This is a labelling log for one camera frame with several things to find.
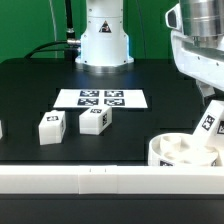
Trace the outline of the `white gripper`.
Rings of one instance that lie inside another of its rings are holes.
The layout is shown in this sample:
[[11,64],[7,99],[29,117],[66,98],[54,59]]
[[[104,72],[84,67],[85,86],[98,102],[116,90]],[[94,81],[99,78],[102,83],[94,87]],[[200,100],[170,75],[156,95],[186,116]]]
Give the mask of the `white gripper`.
[[214,88],[224,90],[224,36],[216,48],[200,48],[181,32],[171,32],[173,57],[178,70],[195,78],[203,99],[214,96]]

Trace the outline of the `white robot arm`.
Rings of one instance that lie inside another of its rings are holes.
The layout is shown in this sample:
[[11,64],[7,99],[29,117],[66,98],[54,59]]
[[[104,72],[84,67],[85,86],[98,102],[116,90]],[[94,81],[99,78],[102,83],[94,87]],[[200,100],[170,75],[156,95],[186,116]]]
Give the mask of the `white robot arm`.
[[[86,8],[77,65],[102,73],[133,63],[123,0],[86,0]],[[178,0],[165,22],[178,70],[194,78],[205,97],[216,89],[224,92],[224,0]]]

